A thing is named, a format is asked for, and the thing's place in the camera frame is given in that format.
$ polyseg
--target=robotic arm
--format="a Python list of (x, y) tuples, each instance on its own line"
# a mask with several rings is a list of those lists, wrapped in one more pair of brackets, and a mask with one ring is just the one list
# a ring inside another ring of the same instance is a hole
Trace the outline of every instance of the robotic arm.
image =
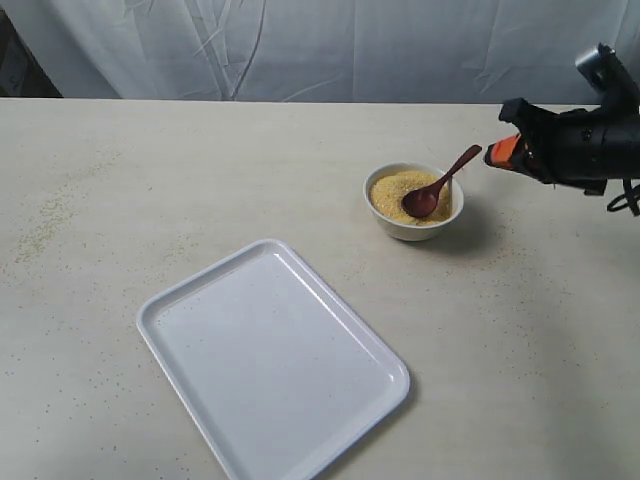
[(624, 193), (607, 210), (629, 208), (640, 216), (640, 185), (631, 183), (640, 179), (640, 90), (606, 45), (579, 56), (576, 67), (601, 94), (600, 107), (553, 113), (522, 98), (509, 100), (498, 118), (520, 133), (490, 145), (485, 162), (585, 195), (602, 196), (609, 180), (620, 179)]

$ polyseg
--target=wrinkled fabric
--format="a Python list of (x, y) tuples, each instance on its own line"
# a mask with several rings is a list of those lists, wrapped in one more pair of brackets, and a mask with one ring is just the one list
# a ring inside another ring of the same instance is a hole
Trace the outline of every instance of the wrinkled fabric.
[(67, 97), (588, 103), (640, 75), (640, 0), (0, 0)]

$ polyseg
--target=yellow grain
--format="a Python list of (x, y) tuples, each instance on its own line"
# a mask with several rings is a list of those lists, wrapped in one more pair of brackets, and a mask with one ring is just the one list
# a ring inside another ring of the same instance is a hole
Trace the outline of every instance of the yellow grain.
[(451, 194), (449, 185), (440, 191), (440, 201), (435, 211), (427, 218), (414, 218), (402, 208), (402, 198), (411, 190), (425, 187), (438, 180), (438, 176), (419, 170), (398, 172), (379, 179), (371, 187), (370, 199), (374, 208), (385, 217), (406, 225), (433, 225), (451, 216)]

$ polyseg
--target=white tray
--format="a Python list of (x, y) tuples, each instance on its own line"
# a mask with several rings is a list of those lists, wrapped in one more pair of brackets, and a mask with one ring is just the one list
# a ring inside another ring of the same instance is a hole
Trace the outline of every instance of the white tray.
[(310, 479), (402, 402), (402, 361), (288, 246), (149, 300), (138, 328), (232, 480)]

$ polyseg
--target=white table surface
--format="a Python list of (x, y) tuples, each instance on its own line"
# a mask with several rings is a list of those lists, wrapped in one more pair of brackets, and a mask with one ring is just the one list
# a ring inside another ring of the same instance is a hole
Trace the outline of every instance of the white table surface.
[(1, 100), (0, 478), (225, 478), (134, 322), (264, 237), (412, 373), (324, 478), (640, 478), (640, 220), (480, 160), (433, 241), (363, 205), (380, 164), (446, 168), (513, 132), (498, 111)]

